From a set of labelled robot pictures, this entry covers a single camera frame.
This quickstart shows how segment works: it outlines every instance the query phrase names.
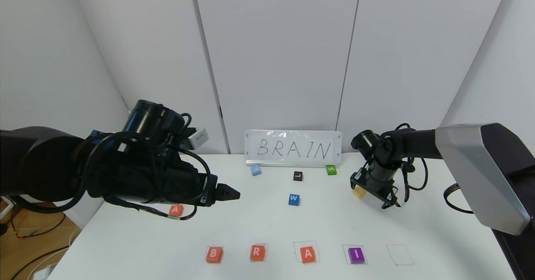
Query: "yellow block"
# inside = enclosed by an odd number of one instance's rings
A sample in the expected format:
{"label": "yellow block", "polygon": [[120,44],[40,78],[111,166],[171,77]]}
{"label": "yellow block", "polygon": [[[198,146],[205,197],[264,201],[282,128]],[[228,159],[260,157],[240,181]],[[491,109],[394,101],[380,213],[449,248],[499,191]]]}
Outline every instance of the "yellow block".
{"label": "yellow block", "polygon": [[358,197],[358,198],[360,198],[360,199],[361,199],[363,196],[366,195],[366,192],[367,192],[367,191],[364,190],[364,189],[362,189],[362,187],[360,187],[360,186],[357,186],[357,187],[355,187],[355,189],[353,189],[353,194],[355,194],[355,196]]}

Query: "orange letter block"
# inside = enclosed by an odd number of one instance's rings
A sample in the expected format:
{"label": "orange letter block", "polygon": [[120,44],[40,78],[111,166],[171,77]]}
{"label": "orange letter block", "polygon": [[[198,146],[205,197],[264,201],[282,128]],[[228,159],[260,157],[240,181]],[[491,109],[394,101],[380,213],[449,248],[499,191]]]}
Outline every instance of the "orange letter block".
{"label": "orange letter block", "polygon": [[222,247],[209,247],[206,254],[206,262],[219,263],[223,255]]}
{"label": "orange letter block", "polygon": [[264,261],[265,246],[255,245],[251,247],[251,261]]}
{"label": "orange letter block", "polygon": [[181,204],[172,205],[171,208],[169,209],[169,215],[180,217],[182,216],[183,211],[184,211],[184,206],[182,206]]}
{"label": "orange letter block", "polygon": [[312,247],[301,248],[301,260],[303,263],[314,262],[316,260],[314,249]]}

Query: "purple letter block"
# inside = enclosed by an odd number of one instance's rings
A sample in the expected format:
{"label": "purple letter block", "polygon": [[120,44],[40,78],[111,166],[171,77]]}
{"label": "purple letter block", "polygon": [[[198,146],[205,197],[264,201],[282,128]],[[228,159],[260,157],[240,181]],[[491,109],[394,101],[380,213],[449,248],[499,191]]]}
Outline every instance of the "purple letter block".
{"label": "purple letter block", "polygon": [[355,263],[364,262],[364,254],[362,253],[361,248],[349,248],[348,252],[349,252],[349,259],[352,265],[354,265]]}

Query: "green letter block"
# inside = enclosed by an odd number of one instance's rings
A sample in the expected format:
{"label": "green letter block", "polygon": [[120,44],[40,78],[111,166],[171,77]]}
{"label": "green letter block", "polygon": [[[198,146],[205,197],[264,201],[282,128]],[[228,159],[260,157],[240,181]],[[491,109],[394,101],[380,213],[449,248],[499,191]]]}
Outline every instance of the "green letter block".
{"label": "green letter block", "polygon": [[325,166],[325,169],[327,170],[327,175],[329,176],[336,175],[336,167],[334,165],[327,165]]}

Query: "letter r block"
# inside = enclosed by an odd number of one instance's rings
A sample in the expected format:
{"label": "letter r block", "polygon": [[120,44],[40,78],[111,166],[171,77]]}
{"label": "letter r block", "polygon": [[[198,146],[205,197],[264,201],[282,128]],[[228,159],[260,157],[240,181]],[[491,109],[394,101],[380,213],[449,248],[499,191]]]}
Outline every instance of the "letter r block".
{"label": "letter r block", "polygon": [[251,247],[251,261],[264,261],[266,247],[256,244]]}

